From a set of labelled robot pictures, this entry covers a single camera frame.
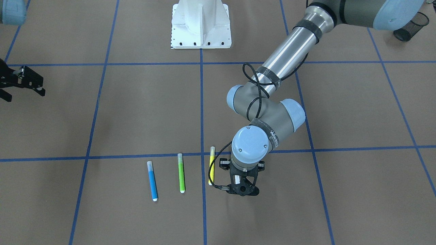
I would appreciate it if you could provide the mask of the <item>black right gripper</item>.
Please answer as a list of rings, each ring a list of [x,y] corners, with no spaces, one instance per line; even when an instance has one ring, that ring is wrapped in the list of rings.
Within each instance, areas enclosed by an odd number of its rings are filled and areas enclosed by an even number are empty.
[[[0,59],[0,88],[29,88],[40,96],[45,96],[43,88],[44,78],[28,66],[22,66],[18,70],[10,68],[3,59]],[[12,95],[0,89],[0,98],[6,102],[12,101]]]

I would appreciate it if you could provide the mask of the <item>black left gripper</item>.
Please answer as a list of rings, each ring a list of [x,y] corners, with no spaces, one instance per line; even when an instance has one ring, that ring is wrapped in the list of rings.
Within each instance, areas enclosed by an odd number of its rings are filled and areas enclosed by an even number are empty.
[[[236,163],[232,162],[231,159],[220,158],[219,167],[224,170],[229,170],[231,175],[257,177],[260,171],[265,170],[265,162],[259,161],[250,167],[238,166]]]

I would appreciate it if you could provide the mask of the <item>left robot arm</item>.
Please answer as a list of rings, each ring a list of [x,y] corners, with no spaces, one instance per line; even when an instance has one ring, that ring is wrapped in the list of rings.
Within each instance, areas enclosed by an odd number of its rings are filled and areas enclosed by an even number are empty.
[[[232,175],[246,175],[263,169],[261,160],[276,149],[281,141],[304,124],[306,114],[293,99],[271,101],[282,82],[304,62],[309,51],[324,34],[341,24],[397,30],[417,14],[422,0],[314,0],[305,9],[303,18],[287,38],[245,85],[231,88],[228,106],[250,123],[242,127],[230,144],[231,156],[221,159],[219,166]]]

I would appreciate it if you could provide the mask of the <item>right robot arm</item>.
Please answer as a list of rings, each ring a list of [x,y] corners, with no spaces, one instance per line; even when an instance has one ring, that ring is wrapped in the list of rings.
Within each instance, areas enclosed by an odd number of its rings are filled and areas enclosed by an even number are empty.
[[[27,8],[23,0],[1,0],[0,5],[1,24],[20,26],[25,23]],[[27,88],[40,96],[45,96],[46,90],[43,88],[43,84],[43,76],[30,67],[22,66],[18,70],[14,70],[3,59],[0,59],[0,97],[4,101],[12,101],[12,95],[4,88]]]

